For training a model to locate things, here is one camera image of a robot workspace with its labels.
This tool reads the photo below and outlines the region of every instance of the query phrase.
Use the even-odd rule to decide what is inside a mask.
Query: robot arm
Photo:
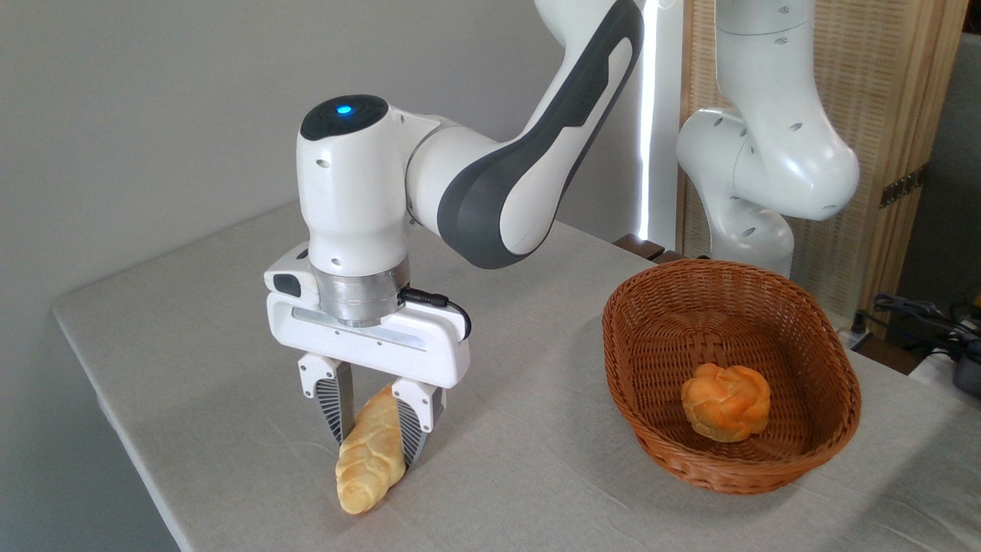
[[[640,53],[643,21],[632,0],[536,5],[565,57],[522,133],[496,143],[447,128],[408,167],[413,216],[482,268],[513,264],[542,243]]]
[[[442,412],[443,389],[469,366],[466,314],[442,308],[452,304],[441,296],[407,293],[409,214],[478,267],[526,257],[637,62],[634,0],[536,6],[565,56],[518,137],[498,143],[370,95],[328,100],[300,126],[310,241],[266,271],[267,313],[274,337],[306,352],[303,392],[338,443],[352,424],[351,363],[399,376],[392,394],[407,464]]]
[[[713,258],[790,274],[794,237],[780,216],[825,220],[858,185],[858,161],[814,83],[814,0],[718,0],[716,77],[738,112],[703,109],[678,159],[708,217]]]

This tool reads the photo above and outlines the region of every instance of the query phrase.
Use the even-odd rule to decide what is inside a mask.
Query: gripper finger
[[[398,425],[402,434],[402,456],[405,466],[418,462],[423,447],[445,408],[441,387],[398,378],[391,386],[398,402]]]
[[[354,385],[351,364],[308,353],[299,361],[303,394],[316,397],[339,445],[354,427]]]

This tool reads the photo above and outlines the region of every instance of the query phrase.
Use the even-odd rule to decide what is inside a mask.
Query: bread roll
[[[720,443],[761,433],[770,414],[770,386],[745,366],[703,364],[681,388],[682,406],[692,428]]]
[[[372,509],[405,475],[398,405],[391,386],[365,404],[337,456],[337,498],[348,514]]]

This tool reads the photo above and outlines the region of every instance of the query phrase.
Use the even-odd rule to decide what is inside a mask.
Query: oval basket
[[[699,487],[758,494],[842,450],[858,426],[858,380],[814,298],[753,266],[685,259],[621,284],[603,311],[613,401],[659,465]],[[742,364],[770,384],[759,435],[717,443],[696,433],[681,387],[697,366]]]

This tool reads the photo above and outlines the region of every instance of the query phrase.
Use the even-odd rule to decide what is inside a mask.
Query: gray wall
[[[294,201],[296,128],[326,98],[375,93],[505,139],[561,59],[529,0],[8,0],[0,22],[4,551],[175,547],[56,297]],[[563,211],[608,240],[637,219],[626,99]]]
[[[948,305],[981,294],[981,35],[957,52],[900,295]]]

